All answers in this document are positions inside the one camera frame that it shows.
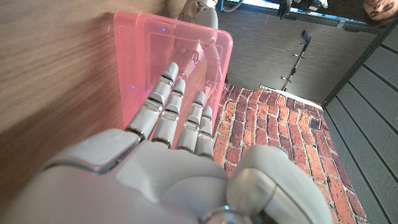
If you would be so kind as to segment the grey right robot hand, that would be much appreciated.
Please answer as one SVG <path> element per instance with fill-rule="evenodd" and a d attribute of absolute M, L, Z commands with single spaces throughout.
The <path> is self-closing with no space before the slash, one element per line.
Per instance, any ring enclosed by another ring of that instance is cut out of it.
<path fill-rule="evenodd" d="M 2 223 L 331 223 L 314 181 L 279 146 L 252 145 L 228 175 L 215 162 L 199 91 L 175 135 L 185 82 L 170 63 L 126 129 L 51 158 Z"/>

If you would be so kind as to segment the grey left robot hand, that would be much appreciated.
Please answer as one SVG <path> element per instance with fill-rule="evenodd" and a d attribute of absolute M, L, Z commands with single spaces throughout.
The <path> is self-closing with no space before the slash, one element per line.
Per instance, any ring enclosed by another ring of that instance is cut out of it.
<path fill-rule="evenodd" d="M 213 29 L 218 28 L 218 16 L 216 13 L 216 1 L 188 0 L 177 19 L 196 25 Z M 179 64 L 178 74 L 186 80 L 202 61 L 206 62 L 206 82 L 203 91 L 214 91 L 222 78 L 220 68 L 220 55 L 216 46 L 217 33 L 196 35 L 190 29 L 177 26 L 176 33 L 184 39 L 174 42 L 174 61 Z M 186 40 L 194 37 L 195 41 Z"/>

